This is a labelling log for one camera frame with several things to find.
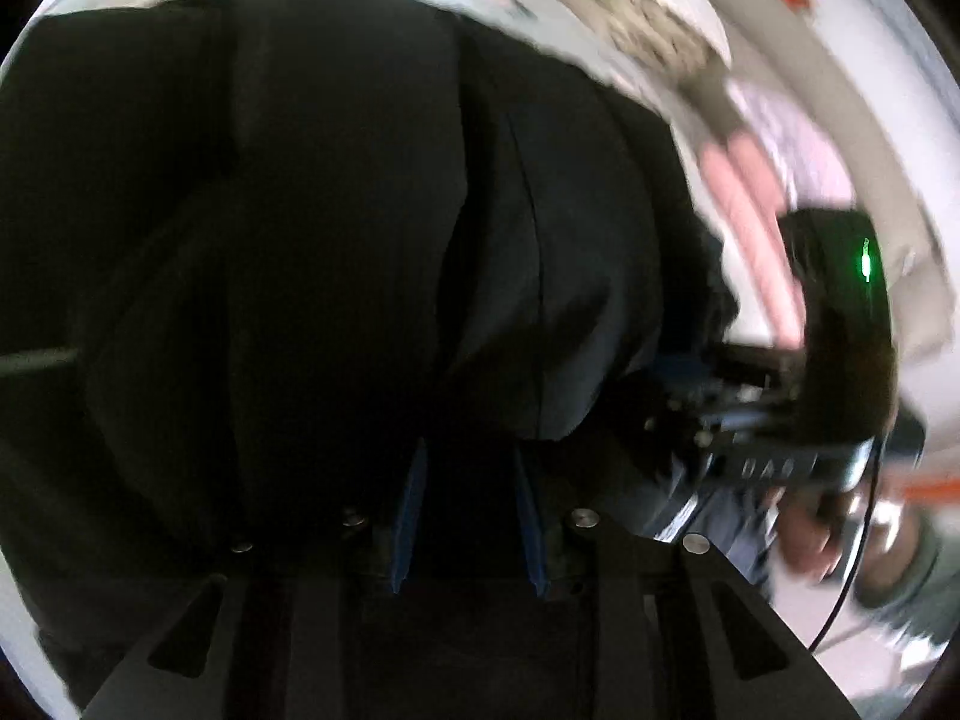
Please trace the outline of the green sleeved right forearm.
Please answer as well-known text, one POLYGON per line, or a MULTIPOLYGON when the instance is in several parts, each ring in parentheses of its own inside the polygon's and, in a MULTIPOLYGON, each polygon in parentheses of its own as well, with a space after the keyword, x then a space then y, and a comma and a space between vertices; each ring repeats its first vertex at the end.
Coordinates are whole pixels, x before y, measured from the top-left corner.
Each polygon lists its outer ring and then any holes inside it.
POLYGON ((895 605, 921 589, 939 562, 942 538, 923 509, 908 509, 896 525, 874 528, 854 581, 866 610, 895 605))

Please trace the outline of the right hand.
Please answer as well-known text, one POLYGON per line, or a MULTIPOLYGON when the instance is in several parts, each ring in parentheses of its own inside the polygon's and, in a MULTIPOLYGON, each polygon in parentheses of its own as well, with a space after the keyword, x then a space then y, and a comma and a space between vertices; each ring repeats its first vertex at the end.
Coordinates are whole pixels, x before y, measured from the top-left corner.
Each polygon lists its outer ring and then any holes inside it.
MULTIPOLYGON (((843 556, 838 522, 866 513, 864 489, 841 496, 836 514, 822 517, 820 497, 811 491, 786 493, 778 502, 775 533, 779 554, 796 577, 818 582, 838 567, 843 556)), ((921 514, 890 484, 880 484, 877 507, 867 535, 866 552, 856 583, 864 590, 893 587, 916 557, 921 541, 921 514)))

